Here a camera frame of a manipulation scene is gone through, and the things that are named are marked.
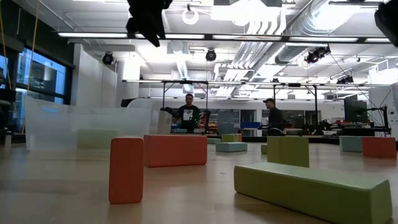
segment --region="yellow rope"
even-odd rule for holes
[[[4,52],[4,62],[5,62],[4,64],[6,65],[6,74],[7,74],[7,79],[8,79],[8,85],[9,85],[10,90],[12,90],[11,77],[9,74],[8,63],[7,63],[6,37],[4,35],[4,26],[2,23],[1,11],[2,11],[2,8],[1,8],[1,4],[0,4],[0,26],[1,26],[1,38],[2,38],[2,51]],[[13,107],[14,107],[14,113],[17,115],[18,123],[20,123],[19,113],[18,113],[17,105],[15,102],[13,102]]]
[[[27,79],[27,89],[26,89],[26,95],[29,94],[29,88],[30,88],[30,76],[32,75],[32,68],[33,68],[33,54],[35,52],[35,45],[36,45],[36,32],[37,32],[37,23],[39,21],[39,6],[40,6],[40,1],[37,0],[37,6],[36,6],[36,22],[35,22],[35,30],[33,33],[33,45],[32,45],[32,55],[30,56],[30,68],[29,68],[29,76]],[[22,133],[25,132],[25,120],[24,120],[24,125],[22,125]]]

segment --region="t-shirt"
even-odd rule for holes
[[[197,126],[195,120],[199,118],[199,108],[193,105],[184,105],[178,109],[177,113],[180,115],[181,128],[187,129],[188,131],[193,131],[193,129]]]
[[[268,120],[269,120],[269,126],[271,128],[278,128],[280,130],[283,130],[284,117],[280,109],[271,108],[269,110]]]

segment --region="green foam block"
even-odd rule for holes
[[[113,138],[118,137],[116,129],[78,129],[78,149],[110,149]]]
[[[362,152],[361,136],[340,136],[341,152]]]
[[[216,144],[221,142],[221,139],[207,138],[207,144]]]
[[[268,162],[310,167],[308,138],[269,136],[267,145]]]
[[[241,152],[247,150],[248,144],[245,142],[221,142],[216,144],[216,152]]]
[[[261,145],[261,154],[267,154],[267,145]]]
[[[234,169],[235,191],[339,224],[385,224],[387,179],[260,162]]]
[[[238,134],[223,134],[221,142],[239,142],[239,136]]]

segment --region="computer screen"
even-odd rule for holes
[[[368,106],[366,102],[344,99],[345,120],[351,122],[368,122]]]

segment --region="man in black t-shirt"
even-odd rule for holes
[[[268,117],[268,126],[269,126],[269,132],[268,135],[279,135],[279,132],[273,132],[271,129],[272,128],[277,128],[281,131],[284,130],[284,116],[281,112],[280,109],[275,107],[275,101],[272,98],[269,98],[267,100],[263,101],[266,106],[267,109],[269,109],[269,117]]]
[[[180,128],[186,129],[187,133],[193,133],[193,130],[197,127],[197,121],[199,119],[199,108],[192,105],[193,95],[188,93],[185,96],[186,105],[180,107],[177,111],[175,119],[181,118]]]

